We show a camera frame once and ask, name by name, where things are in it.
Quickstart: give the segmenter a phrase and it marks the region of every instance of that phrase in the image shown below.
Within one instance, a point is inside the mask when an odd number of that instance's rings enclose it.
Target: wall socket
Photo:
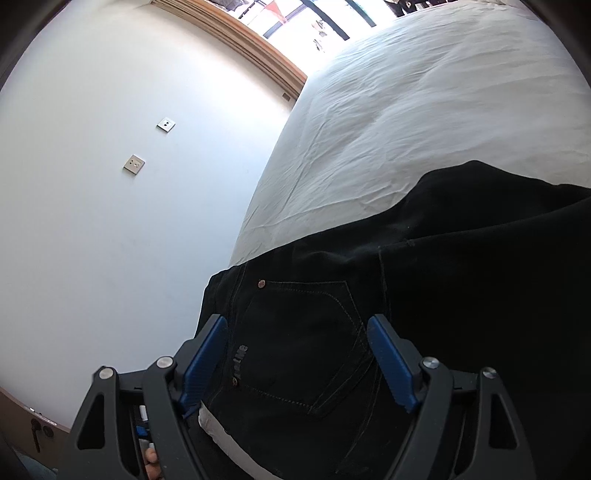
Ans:
[[[176,122],[173,122],[170,118],[163,118],[158,126],[164,130],[165,132],[170,132],[170,129],[176,125]]]
[[[137,175],[138,172],[144,166],[144,164],[145,162],[141,158],[136,157],[135,155],[131,155],[131,158],[127,162],[125,162],[123,168],[129,170],[134,175]]]

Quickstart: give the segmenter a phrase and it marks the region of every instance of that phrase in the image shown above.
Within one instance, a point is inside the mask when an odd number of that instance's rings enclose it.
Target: wrinkled sheet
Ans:
[[[424,173],[471,159],[591,186],[589,85],[533,13],[499,3],[406,15],[309,78],[230,264],[383,212]]]

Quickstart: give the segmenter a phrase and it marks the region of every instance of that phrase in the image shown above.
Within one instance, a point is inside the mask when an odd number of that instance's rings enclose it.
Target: bolt head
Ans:
[[[101,378],[102,380],[107,380],[108,378],[111,378],[113,376],[113,373],[114,372],[112,368],[104,368],[99,372],[99,378]]]
[[[427,368],[435,370],[437,367],[439,367],[440,362],[434,356],[426,356],[423,358],[423,365]]]
[[[173,364],[173,362],[174,360],[171,356],[161,356],[158,358],[156,365],[158,365],[159,368],[168,368]]]
[[[489,378],[490,380],[492,380],[493,378],[496,378],[499,374],[492,367],[484,367],[482,369],[482,375],[484,375],[486,378]]]

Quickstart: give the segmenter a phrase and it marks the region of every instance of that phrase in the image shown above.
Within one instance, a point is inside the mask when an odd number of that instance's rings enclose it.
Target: white bed sheet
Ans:
[[[426,172],[471,159],[591,187],[591,89],[553,32],[507,1],[400,18],[309,78],[231,264],[383,212]],[[278,480],[205,407],[199,422],[253,478]]]

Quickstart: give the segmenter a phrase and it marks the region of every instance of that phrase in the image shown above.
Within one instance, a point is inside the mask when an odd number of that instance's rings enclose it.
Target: wooden window trim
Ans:
[[[152,0],[152,4],[198,26],[256,65],[297,98],[307,76],[266,39],[205,0]]]

